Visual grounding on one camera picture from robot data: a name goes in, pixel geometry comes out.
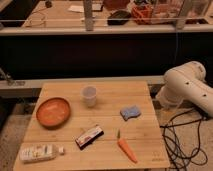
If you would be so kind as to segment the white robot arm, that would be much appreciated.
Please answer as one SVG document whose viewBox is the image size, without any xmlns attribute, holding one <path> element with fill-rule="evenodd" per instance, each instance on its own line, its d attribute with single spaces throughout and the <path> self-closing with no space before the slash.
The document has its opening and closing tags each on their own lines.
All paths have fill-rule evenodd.
<svg viewBox="0 0 213 171">
<path fill-rule="evenodd" d="M 156 99 L 164 109 L 178 107 L 188 100 L 213 118 L 213 88 L 205 83 L 206 69 L 198 61 L 190 61 L 165 72 L 164 86 Z"/>
</svg>

